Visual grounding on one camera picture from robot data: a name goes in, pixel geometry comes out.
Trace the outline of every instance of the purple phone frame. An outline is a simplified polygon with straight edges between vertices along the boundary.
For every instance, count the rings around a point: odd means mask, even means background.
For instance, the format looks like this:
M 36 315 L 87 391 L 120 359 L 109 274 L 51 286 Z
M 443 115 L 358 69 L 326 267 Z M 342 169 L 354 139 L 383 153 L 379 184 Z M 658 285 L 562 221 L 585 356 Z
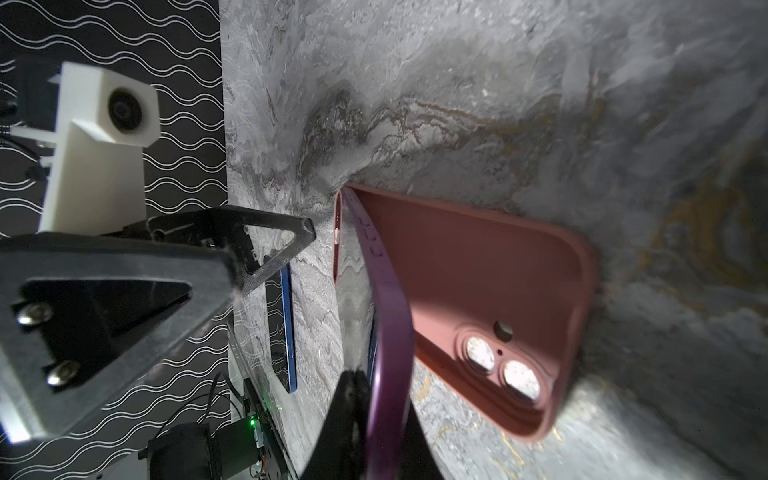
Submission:
M 391 480 L 397 475 L 402 437 L 410 408 L 415 353 L 411 307 L 386 253 L 379 232 L 354 190 L 342 186 L 336 195 L 333 238 L 333 282 L 339 268 L 342 202 L 354 217 L 360 250 L 366 261 L 372 298 L 379 315 L 376 367 L 366 431 L 366 477 Z

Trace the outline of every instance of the bolt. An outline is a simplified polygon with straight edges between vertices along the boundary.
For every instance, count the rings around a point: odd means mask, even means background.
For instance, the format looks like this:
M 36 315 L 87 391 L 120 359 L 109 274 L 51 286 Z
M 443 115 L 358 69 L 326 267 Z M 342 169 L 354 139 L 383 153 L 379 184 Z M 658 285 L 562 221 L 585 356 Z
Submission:
M 28 303 L 18 311 L 16 321 L 19 325 L 35 326 L 49 321 L 53 317 L 53 309 L 46 302 Z
M 46 382 L 50 386 L 65 386 L 78 375 L 80 364 L 74 360 L 65 360 L 48 372 Z

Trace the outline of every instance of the screw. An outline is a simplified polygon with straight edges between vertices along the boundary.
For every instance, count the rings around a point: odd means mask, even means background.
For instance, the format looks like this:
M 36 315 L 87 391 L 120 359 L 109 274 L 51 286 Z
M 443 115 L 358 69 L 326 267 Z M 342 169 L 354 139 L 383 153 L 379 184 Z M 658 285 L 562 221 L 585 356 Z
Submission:
M 16 321 L 19 325 L 35 326 L 49 321 L 53 317 L 53 309 L 46 302 L 28 303 L 18 311 Z
M 65 360 L 48 372 L 46 382 L 50 386 L 65 386 L 78 374 L 80 364 L 74 360 Z

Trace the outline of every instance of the phone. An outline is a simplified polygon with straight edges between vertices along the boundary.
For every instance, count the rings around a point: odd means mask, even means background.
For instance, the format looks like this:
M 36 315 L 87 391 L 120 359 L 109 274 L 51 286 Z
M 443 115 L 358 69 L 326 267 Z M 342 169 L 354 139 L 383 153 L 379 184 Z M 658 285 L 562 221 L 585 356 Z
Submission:
M 290 264 L 264 283 L 266 322 L 270 329 L 272 370 L 288 393 L 296 391 L 296 349 L 293 342 L 293 301 Z

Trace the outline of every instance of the wavy line pattern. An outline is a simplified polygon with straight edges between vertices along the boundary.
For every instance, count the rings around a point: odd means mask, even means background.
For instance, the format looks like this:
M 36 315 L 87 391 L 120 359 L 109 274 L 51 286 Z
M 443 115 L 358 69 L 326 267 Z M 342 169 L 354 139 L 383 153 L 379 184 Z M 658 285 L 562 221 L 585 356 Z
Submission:
M 160 97 L 163 140 L 144 152 L 147 211 L 172 214 L 217 206 L 227 198 L 218 8 L 206 0 L 0 0 L 0 43 L 14 55 L 80 58 L 152 84 Z M 0 95 L 21 91 L 18 62 L 0 55 Z M 0 144 L 0 238 L 34 231 L 42 185 L 27 180 L 34 156 Z M 0 477 L 7 480 L 87 478 L 146 446 L 147 437 L 187 400 L 208 392 L 227 369 L 230 307 L 183 342 L 142 384 L 118 393 L 97 418 L 48 442 L 10 445 L 0 435 Z M 222 383 L 217 391 L 228 393 Z M 192 402 L 174 423 L 202 416 Z M 216 397 L 207 422 L 229 423 L 226 399 Z

